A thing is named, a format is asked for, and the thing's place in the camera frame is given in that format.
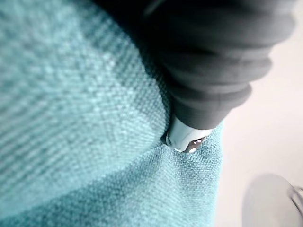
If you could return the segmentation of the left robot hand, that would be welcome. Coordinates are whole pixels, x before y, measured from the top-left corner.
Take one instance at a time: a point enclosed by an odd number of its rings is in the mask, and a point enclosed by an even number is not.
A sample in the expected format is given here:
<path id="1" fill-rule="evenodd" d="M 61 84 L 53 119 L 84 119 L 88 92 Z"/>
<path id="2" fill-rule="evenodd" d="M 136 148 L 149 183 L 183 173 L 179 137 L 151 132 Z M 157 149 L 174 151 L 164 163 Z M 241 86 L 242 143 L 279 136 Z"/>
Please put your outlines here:
<path id="1" fill-rule="evenodd" d="M 294 30 L 294 0 L 99 0 L 162 69 L 173 110 L 166 143 L 194 152 L 264 77 Z"/>

